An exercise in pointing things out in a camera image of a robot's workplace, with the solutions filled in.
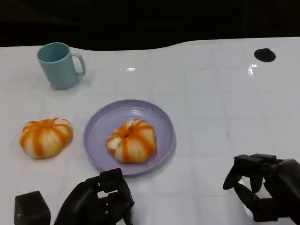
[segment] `toy pumpkin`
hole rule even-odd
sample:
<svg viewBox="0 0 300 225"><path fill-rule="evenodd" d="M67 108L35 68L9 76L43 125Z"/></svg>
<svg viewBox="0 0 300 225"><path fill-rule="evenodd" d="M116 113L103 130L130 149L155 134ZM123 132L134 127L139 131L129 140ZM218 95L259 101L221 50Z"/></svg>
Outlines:
<svg viewBox="0 0 300 225"><path fill-rule="evenodd" d="M121 163L143 163L156 151L153 126L144 120L130 120L112 133L106 147Z"/></svg>
<svg viewBox="0 0 300 225"><path fill-rule="evenodd" d="M20 145L32 158L48 158L58 154L73 138L73 129L66 119L54 118L28 122Z"/></svg>

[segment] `white table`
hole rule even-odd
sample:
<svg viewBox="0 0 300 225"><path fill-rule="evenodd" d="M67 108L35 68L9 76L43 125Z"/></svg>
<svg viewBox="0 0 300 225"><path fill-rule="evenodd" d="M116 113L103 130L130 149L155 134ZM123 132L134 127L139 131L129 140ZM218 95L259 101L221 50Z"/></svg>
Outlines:
<svg viewBox="0 0 300 225"><path fill-rule="evenodd" d="M254 50L263 47L275 52L274 62L254 58ZM0 48L3 225L13 224L14 197L35 190L45 198L53 224L76 184L99 174L85 154L83 132L96 110L117 99L157 104L177 133L168 164L127 179L135 225L254 224L235 193L222 190L233 157L259 152L300 158L300 38L194 41L125 52L73 49L83 55L88 72L65 91L50 88L38 49ZM28 158L19 146L23 126L56 116L72 123L73 142L55 158Z"/></svg>

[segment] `black object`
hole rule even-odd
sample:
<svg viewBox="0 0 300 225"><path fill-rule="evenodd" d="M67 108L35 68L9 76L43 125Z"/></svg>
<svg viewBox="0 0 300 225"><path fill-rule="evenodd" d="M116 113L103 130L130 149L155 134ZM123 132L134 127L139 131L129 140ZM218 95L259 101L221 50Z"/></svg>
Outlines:
<svg viewBox="0 0 300 225"><path fill-rule="evenodd" d="M276 59L276 55L269 48L257 49L254 52L255 58L263 62L272 62Z"/></svg>
<svg viewBox="0 0 300 225"><path fill-rule="evenodd" d="M50 211L39 191L15 197L15 225L48 225Z"/></svg>
<svg viewBox="0 0 300 225"><path fill-rule="evenodd" d="M238 183L242 176L250 178L251 189ZM264 186L272 198L260 199ZM253 213L254 221L277 221L290 217L300 225L300 164L294 159L277 159L273 155L240 155L227 175L223 189L234 188L241 201Z"/></svg>
<svg viewBox="0 0 300 225"><path fill-rule="evenodd" d="M98 198L98 192L108 193ZM120 168L79 183L63 203L55 225L115 225L124 219L132 225L134 205L129 187Z"/></svg>

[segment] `robotic hand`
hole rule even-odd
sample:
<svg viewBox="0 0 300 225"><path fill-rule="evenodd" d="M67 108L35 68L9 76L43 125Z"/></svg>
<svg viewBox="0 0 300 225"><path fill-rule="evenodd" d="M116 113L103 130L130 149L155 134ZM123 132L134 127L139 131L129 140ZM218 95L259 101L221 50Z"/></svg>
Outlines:
<svg viewBox="0 0 300 225"><path fill-rule="evenodd" d="M250 178L251 190L239 181ZM256 193L264 186L272 198L260 199ZM300 164L294 159L277 159L272 155L240 155L227 175L223 189L234 188L236 194L252 211L254 221L277 221L290 217L300 225Z"/></svg>
<svg viewBox="0 0 300 225"><path fill-rule="evenodd" d="M98 192L108 193L98 198ZM54 225L115 225L124 219L132 225L134 205L121 169L100 173L79 183L63 203Z"/></svg>

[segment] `blue mug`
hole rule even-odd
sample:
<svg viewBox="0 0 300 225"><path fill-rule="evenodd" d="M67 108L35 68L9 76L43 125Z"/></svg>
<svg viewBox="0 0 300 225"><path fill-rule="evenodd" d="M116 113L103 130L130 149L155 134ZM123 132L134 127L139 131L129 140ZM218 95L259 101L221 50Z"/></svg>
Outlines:
<svg viewBox="0 0 300 225"><path fill-rule="evenodd" d="M82 73L75 70L72 57L79 59ZM37 52L37 59L47 80L55 89L68 89L78 82L78 75L85 75L85 63L78 53L71 53L69 46L54 42L43 46Z"/></svg>

